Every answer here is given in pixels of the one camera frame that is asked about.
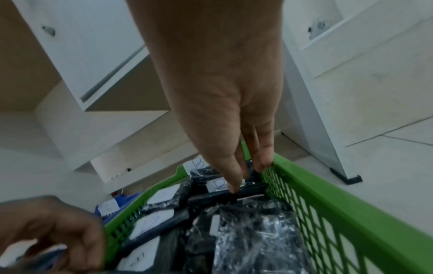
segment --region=white cabinet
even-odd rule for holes
[[[144,49],[124,0],[13,2],[83,109]]]

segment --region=skin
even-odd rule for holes
[[[272,163],[282,0],[129,0],[167,100],[204,159],[239,190]]]
[[[89,271],[104,264],[105,231],[91,213],[47,196],[0,204],[0,254],[21,240],[37,239],[26,255],[54,245],[67,245],[55,269]]]

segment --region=floor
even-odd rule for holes
[[[275,142],[280,155],[433,236],[433,118],[348,146],[364,180],[352,186],[289,138]]]

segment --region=basket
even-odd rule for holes
[[[250,159],[244,146],[246,158]],[[155,192],[187,177],[176,174],[141,194],[106,226],[106,263]],[[268,193],[291,203],[317,274],[433,273],[433,238],[276,154],[262,174]]]

